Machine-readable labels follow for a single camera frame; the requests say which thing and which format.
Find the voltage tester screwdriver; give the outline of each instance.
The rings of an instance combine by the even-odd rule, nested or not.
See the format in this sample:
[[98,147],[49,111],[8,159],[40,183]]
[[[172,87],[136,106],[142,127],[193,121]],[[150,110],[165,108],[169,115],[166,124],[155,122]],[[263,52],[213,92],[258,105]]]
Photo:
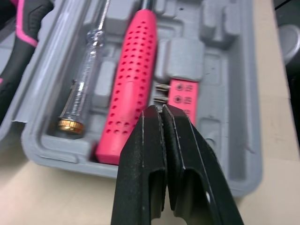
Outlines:
[[100,163],[119,164],[120,153],[147,107],[157,48],[154,1],[143,0],[125,35],[111,104],[96,157]]
[[53,9],[50,0],[11,0],[17,8],[15,43],[0,75],[0,124],[37,45],[42,19]]
[[84,59],[72,85],[67,103],[60,115],[58,126],[62,131],[80,135],[87,122],[91,103],[91,91],[93,90],[94,80],[97,78],[97,70],[103,57],[102,50],[105,41],[103,25],[109,3],[110,0],[104,2],[97,28],[91,30],[87,35],[88,44]]

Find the pink and black tool handle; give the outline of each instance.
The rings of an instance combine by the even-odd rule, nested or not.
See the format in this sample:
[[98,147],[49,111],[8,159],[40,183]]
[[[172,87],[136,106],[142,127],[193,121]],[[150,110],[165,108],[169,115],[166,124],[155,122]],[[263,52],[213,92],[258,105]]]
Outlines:
[[38,44],[41,21],[53,9],[49,0],[12,0],[17,7],[16,36],[10,58],[0,75],[0,123]]
[[156,48],[155,15],[139,10],[125,35],[107,121],[96,150],[100,163],[119,164],[120,153],[147,107]]

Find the tool kit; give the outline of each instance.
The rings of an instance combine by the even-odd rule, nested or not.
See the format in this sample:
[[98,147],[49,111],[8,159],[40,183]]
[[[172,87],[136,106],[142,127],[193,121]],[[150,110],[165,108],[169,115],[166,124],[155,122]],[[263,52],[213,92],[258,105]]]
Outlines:
[[168,104],[214,150],[232,194],[250,193],[262,177],[252,10],[251,0],[56,0],[0,150],[21,139],[37,164],[116,178],[141,112]]

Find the screwdriver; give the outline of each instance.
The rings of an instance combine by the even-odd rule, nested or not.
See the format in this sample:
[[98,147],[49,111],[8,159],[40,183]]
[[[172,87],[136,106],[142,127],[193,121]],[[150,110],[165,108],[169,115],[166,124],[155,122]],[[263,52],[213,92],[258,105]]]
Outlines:
[[157,48],[152,0],[143,0],[125,34],[107,121],[96,157],[118,165],[120,153],[141,111],[147,107]]
[[88,44],[84,59],[60,115],[59,129],[71,134],[82,134],[90,110],[92,86],[103,56],[105,40],[103,25],[109,3],[110,0],[104,2],[97,28],[89,31],[87,35]]

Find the brass cap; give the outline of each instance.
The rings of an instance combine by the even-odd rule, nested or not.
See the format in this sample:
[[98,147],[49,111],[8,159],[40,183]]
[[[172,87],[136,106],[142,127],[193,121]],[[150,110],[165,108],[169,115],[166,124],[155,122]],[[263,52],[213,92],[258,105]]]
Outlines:
[[83,131],[83,124],[71,120],[61,119],[58,123],[58,126],[62,131],[70,132],[77,135],[80,135]]

